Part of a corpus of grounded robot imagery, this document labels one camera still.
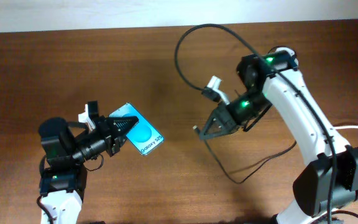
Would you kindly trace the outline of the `blue-screen Galaxy smartphone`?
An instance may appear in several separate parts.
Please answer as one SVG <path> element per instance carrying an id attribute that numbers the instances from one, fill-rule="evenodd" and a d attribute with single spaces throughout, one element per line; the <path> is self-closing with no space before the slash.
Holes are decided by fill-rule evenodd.
<path id="1" fill-rule="evenodd" d="M 161 143 L 164 137 L 160 132 L 148 122 L 145 117 L 130 103 L 124 104 L 122 107 L 112 112 L 109 117 L 130 117 L 136 116 L 138 123 L 127 133 L 127 139 L 143 156 L 147 156 Z"/>

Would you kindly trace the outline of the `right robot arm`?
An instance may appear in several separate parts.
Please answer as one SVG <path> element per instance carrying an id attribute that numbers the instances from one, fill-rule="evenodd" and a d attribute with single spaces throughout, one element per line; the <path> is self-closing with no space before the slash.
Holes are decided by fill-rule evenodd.
<path id="1" fill-rule="evenodd" d="M 246 91 L 230 100 L 212 77 L 202 94 L 218 105 L 201 140 L 249 131 L 275 108 L 300 148 L 305 169 L 293 183 L 294 199 L 270 223 L 331 223 L 334 215 L 358 201 L 358 147 L 342 137 L 315 102 L 298 67 L 296 53 L 276 47 L 267 55 L 245 56 L 236 72 Z"/>

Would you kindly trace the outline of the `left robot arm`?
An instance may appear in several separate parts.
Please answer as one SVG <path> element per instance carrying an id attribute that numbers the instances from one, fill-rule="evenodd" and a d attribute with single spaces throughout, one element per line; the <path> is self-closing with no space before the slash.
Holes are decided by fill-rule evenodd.
<path id="1" fill-rule="evenodd" d="M 84 201 L 88 160 L 106 152 L 117 154 L 125 144 L 127 133 L 138 123 L 135 116 L 94 119 L 90 130 L 84 123 L 55 117 L 39 127 L 45 155 L 40 161 L 41 223 L 76 223 Z"/>

